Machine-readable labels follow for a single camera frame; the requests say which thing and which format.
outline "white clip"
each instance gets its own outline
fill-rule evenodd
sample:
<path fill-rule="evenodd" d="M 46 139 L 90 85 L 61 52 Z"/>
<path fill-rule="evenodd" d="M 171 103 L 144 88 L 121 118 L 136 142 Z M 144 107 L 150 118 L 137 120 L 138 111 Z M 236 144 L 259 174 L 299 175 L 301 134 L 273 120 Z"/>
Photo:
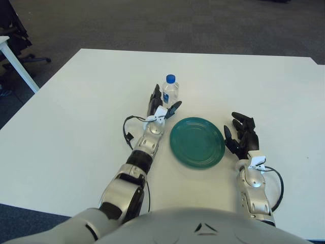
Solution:
<path fill-rule="evenodd" d="M 266 162 L 266 156 L 260 150 L 254 150 L 248 152 L 248 160 L 250 169 L 265 170 L 264 163 Z"/>

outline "white table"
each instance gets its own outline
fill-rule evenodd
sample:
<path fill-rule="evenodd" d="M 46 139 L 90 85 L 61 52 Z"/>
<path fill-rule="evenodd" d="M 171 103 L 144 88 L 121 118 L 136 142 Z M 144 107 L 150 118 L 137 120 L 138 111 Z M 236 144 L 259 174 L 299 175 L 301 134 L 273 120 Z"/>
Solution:
<path fill-rule="evenodd" d="M 40 88 L 36 85 L 33 81 L 31 76 L 25 70 L 23 65 L 21 65 L 20 61 L 17 57 L 13 54 L 10 48 L 7 45 L 7 40 L 9 37 L 0 36 L 0 51 L 6 56 L 7 60 L 11 63 L 11 65 L 15 68 L 21 78 L 26 82 L 26 84 L 30 87 L 30 89 L 36 93 Z"/>
<path fill-rule="evenodd" d="M 237 211 L 236 157 L 226 149 L 215 167 L 188 169 L 172 155 L 169 134 L 177 121 L 198 116 L 235 135 L 231 112 L 238 111 L 254 117 L 267 164 L 284 178 L 277 227 L 324 239 L 324 66 L 307 57 L 81 49 L 0 131 L 0 203 L 67 216 L 96 207 L 131 153 L 124 119 L 145 116 L 155 84 L 170 73 L 183 104 L 148 175 L 152 210 Z M 128 122 L 133 143 L 141 128 Z M 273 205 L 279 183 L 267 175 Z"/>

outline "black wire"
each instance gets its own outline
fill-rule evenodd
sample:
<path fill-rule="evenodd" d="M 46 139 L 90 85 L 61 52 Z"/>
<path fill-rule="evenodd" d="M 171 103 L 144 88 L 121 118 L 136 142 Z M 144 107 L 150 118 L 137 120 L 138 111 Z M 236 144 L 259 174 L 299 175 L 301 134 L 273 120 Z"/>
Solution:
<path fill-rule="evenodd" d="M 282 198 L 283 198 L 283 193 L 284 193 L 284 183 L 283 183 L 283 179 L 282 179 L 282 176 L 281 174 L 276 171 L 274 168 L 272 167 L 269 167 L 269 166 L 265 166 L 267 169 L 270 169 L 270 170 L 261 170 L 261 169 L 258 169 L 259 171 L 264 171 L 264 172 L 270 172 L 270 171 L 274 171 L 279 179 L 280 179 L 280 184 L 281 184 L 281 193 L 280 193 L 280 196 L 279 196 L 279 199 L 277 200 L 277 202 L 275 203 L 275 205 L 272 207 L 272 212 L 274 212 L 278 206 L 280 205 L 281 201 L 282 201 Z"/>
<path fill-rule="evenodd" d="M 128 146 L 131 148 L 131 150 L 133 150 L 133 147 L 131 146 L 131 140 L 127 137 L 126 132 L 125 132 L 125 123 L 126 123 L 129 119 L 132 119 L 132 118 L 137 118 L 137 119 L 140 120 L 141 122 L 154 122 L 154 121 L 157 120 L 157 119 L 153 119 L 153 120 L 146 121 L 145 118 L 142 118 L 142 117 L 139 117 L 139 116 L 134 116 L 134 115 L 131 115 L 131 116 L 127 117 L 127 118 L 124 120 L 124 123 L 123 123 L 123 136 L 124 136 L 124 138 L 125 138 L 126 143 L 127 143 Z"/>
<path fill-rule="evenodd" d="M 153 119 L 153 120 L 146 121 L 145 118 L 142 118 L 142 117 L 139 117 L 139 116 L 131 115 L 131 116 L 127 117 L 127 118 L 124 120 L 124 123 L 123 123 L 123 136 L 124 136 L 125 141 L 126 141 L 126 143 L 128 144 L 128 146 L 133 150 L 133 147 L 131 146 L 131 140 L 129 140 L 129 138 L 127 137 L 126 132 L 125 132 L 125 123 L 126 123 L 129 119 L 132 119 L 132 118 L 137 118 L 137 119 L 140 120 L 141 122 L 154 122 L 154 121 L 156 121 L 157 119 Z M 148 198 L 149 198 L 148 212 L 150 212 L 151 197 L 150 197 L 150 188 L 149 188 L 149 183 L 148 183 L 148 181 L 146 181 L 146 184 L 147 184 L 147 188 L 148 188 Z"/>
<path fill-rule="evenodd" d="M 149 206 L 148 206 L 148 212 L 150 212 L 150 205 L 151 205 L 151 197 L 150 197 L 150 189 L 149 189 L 149 184 L 148 184 L 148 181 L 147 181 L 147 188 L 148 188 L 148 197 L 149 197 Z"/>

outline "water bottle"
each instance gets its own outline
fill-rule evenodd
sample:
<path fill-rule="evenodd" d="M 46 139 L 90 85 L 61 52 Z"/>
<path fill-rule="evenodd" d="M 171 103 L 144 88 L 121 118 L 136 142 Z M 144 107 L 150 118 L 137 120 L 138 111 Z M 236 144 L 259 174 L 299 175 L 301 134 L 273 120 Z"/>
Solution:
<path fill-rule="evenodd" d="M 175 75 L 168 75 L 166 82 L 162 85 L 162 97 L 164 107 L 170 108 L 174 103 L 178 101 L 178 89 L 179 85 L 175 82 Z"/>

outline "black joint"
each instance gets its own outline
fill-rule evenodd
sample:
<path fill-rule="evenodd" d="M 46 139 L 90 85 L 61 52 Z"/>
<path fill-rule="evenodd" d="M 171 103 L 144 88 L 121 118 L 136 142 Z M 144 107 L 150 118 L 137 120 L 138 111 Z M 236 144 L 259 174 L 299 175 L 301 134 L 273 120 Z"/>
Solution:
<path fill-rule="evenodd" d="M 98 240 L 98 236 L 96 235 L 96 233 L 94 232 L 94 230 L 87 224 L 85 225 L 86 228 L 90 231 L 91 235 L 93 236 L 94 240 Z"/>
<path fill-rule="evenodd" d="M 128 141 L 131 141 L 134 138 L 134 136 L 130 132 L 126 135 L 126 137 Z"/>
<path fill-rule="evenodd" d="M 99 209 L 107 216 L 109 220 L 118 220 L 122 215 L 122 210 L 109 202 L 102 203 Z"/>
<path fill-rule="evenodd" d="M 148 174 L 152 164 L 152 157 L 144 151 L 134 150 L 126 163 L 137 166 Z"/>
<path fill-rule="evenodd" d="M 143 198 L 144 198 L 144 192 L 139 187 L 132 197 L 131 203 L 127 209 L 127 213 L 123 220 L 124 223 L 139 216 Z"/>
<path fill-rule="evenodd" d="M 146 180 L 143 175 L 140 175 L 139 178 L 134 178 L 133 176 L 129 174 L 120 174 L 119 179 L 123 179 L 127 182 L 139 185 L 142 189 L 144 188 L 144 185 L 146 183 Z"/>

